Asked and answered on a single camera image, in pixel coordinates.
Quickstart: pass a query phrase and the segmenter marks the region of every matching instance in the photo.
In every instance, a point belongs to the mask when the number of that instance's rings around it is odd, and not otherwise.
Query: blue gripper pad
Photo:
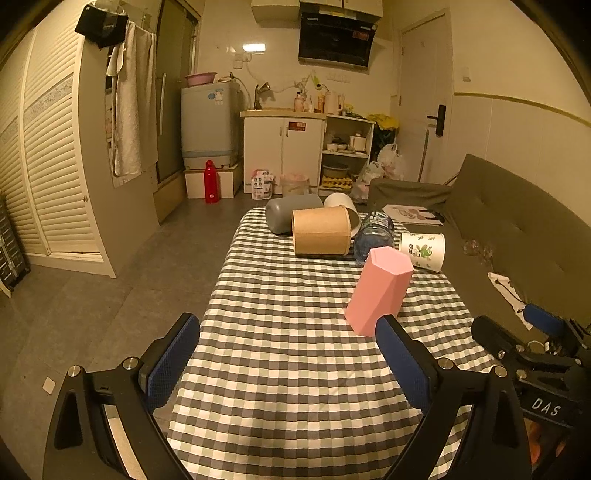
[[[177,333],[172,339],[168,338],[168,335],[160,339],[165,344],[167,343],[168,346],[161,353],[155,366],[145,378],[144,391],[147,396],[146,404],[150,412],[154,411],[155,408],[166,405],[199,342],[199,320],[195,315],[183,314],[179,321],[182,321],[183,318],[185,318],[183,325],[177,325],[178,321],[175,324]],[[175,327],[171,329],[169,334],[174,333]]]
[[[395,325],[391,325],[388,317],[391,317]],[[427,373],[421,368],[419,361],[423,362],[428,358],[425,356],[425,353],[428,356],[431,356],[431,354],[422,344],[412,340],[391,315],[383,316],[378,320],[375,327],[375,339],[382,355],[386,359],[386,363],[398,381],[400,388],[402,388],[408,403],[411,407],[418,408],[423,413],[426,413],[431,404],[432,383]],[[417,349],[413,348],[415,345],[412,345],[410,342],[415,342],[419,350],[423,348],[425,351],[417,352]],[[417,358],[413,356],[409,348],[414,350],[413,353],[419,353],[419,356],[422,358],[418,358],[417,361]]]
[[[528,303],[523,309],[523,318],[538,330],[553,338],[559,337],[564,331],[564,322],[544,309]]]

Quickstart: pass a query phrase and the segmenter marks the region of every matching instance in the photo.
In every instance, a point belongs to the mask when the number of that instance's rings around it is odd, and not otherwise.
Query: wardrobe
[[[0,70],[0,192],[32,264],[115,277],[158,228],[148,174],[115,186],[102,50],[64,0]]]

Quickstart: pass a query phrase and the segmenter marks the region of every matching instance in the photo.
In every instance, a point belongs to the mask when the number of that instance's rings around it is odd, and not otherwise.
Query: screw
[[[80,373],[80,367],[78,365],[72,365],[68,369],[68,377],[75,377]]]
[[[133,370],[135,367],[138,366],[138,359],[134,356],[130,356],[123,360],[123,368],[126,370]]]
[[[445,358],[444,356],[437,360],[437,364],[444,370],[451,370],[455,365],[449,358]]]
[[[497,365],[495,367],[495,375],[497,377],[505,378],[507,376],[507,370],[505,370],[505,367]]]

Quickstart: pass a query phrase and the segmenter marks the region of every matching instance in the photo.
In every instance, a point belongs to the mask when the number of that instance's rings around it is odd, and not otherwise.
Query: plastic bag
[[[390,143],[378,154],[377,163],[384,169],[384,177],[391,180],[404,180],[404,161],[398,153],[398,145]]]
[[[371,162],[364,166],[351,189],[349,195],[351,199],[356,203],[367,202],[369,184],[373,179],[383,179],[384,173],[384,168],[376,162]]]
[[[255,170],[251,176],[252,199],[268,200],[273,197],[273,180],[275,177],[268,170]]]

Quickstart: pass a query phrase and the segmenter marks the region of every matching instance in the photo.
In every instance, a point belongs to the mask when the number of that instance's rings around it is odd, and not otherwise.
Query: black bag
[[[99,48],[117,45],[125,40],[127,15],[106,12],[86,5],[74,31],[84,35]]]

